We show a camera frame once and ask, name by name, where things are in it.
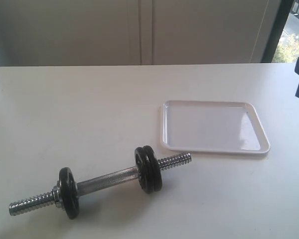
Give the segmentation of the white plastic tray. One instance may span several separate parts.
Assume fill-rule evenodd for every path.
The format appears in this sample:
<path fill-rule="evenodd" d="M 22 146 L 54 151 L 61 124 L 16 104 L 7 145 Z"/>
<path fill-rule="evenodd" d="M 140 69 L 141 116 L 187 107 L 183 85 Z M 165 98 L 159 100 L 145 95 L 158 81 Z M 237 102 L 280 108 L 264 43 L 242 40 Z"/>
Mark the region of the white plastic tray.
<path fill-rule="evenodd" d="M 172 151 L 266 155 L 271 144 L 247 102 L 169 100 L 161 106 L 160 141 Z"/>

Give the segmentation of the black window frame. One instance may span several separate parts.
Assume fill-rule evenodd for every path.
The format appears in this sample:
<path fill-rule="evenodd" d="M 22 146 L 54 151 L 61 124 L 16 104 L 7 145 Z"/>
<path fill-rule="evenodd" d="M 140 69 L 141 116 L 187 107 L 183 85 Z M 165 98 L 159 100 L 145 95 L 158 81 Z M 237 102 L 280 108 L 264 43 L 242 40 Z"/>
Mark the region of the black window frame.
<path fill-rule="evenodd" d="M 280 36 L 286 24 L 290 10 L 294 4 L 293 0 L 282 0 L 280 2 L 270 35 L 261 59 L 261 63 L 271 63 L 279 43 Z"/>

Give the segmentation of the chrome left collar nut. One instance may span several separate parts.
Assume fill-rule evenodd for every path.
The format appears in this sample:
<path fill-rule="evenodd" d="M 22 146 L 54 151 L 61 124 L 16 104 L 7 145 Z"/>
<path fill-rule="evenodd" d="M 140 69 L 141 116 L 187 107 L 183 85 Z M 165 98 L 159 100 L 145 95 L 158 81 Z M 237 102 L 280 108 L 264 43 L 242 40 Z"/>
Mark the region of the chrome left collar nut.
<path fill-rule="evenodd" d="M 62 208 L 62 198 L 59 186 L 54 186 L 52 189 L 54 204 L 57 208 Z"/>

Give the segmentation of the black weight plate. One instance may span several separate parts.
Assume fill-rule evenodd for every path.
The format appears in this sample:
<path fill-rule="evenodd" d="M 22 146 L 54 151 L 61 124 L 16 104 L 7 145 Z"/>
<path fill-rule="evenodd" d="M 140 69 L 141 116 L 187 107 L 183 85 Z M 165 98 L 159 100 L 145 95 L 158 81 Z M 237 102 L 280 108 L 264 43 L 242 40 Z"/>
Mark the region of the black weight plate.
<path fill-rule="evenodd" d="M 60 193 L 62 204 L 69 219 L 75 219 L 80 212 L 76 182 L 69 167 L 59 171 Z"/>
<path fill-rule="evenodd" d="M 158 192 L 162 189 L 162 178 L 161 178 L 161 172 L 160 172 L 158 160 L 154 155 L 153 149 L 149 145 L 145 145 L 143 149 L 147 153 L 147 156 L 149 157 L 149 161 L 152 166 L 153 179 L 154 179 L 154 191 Z"/>
<path fill-rule="evenodd" d="M 135 149 L 135 161 L 139 172 L 139 184 L 141 189 L 151 194 L 154 192 L 154 179 L 150 158 L 143 147 Z"/>

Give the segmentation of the chrome threaded dumbbell bar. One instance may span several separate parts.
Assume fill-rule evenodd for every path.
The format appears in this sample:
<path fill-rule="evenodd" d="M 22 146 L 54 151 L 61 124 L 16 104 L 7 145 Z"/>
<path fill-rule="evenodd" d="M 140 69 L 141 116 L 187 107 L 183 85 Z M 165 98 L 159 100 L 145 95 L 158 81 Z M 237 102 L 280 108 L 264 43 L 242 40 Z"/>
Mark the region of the chrome threaded dumbbell bar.
<path fill-rule="evenodd" d="M 160 172 L 162 172 L 164 170 L 190 163 L 191 155 L 190 153 L 180 153 L 157 160 L 159 163 Z M 139 172 L 137 166 L 135 165 L 133 167 L 102 175 L 90 180 L 82 181 L 79 183 L 76 182 L 77 196 L 79 199 L 82 196 L 136 179 L 139 180 Z M 57 181 L 56 185 L 60 187 L 59 180 Z M 8 210 L 10 215 L 17 216 L 50 205 L 55 205 L 52 190 L 44 194 L 39 194 L 10 203 Z"/>

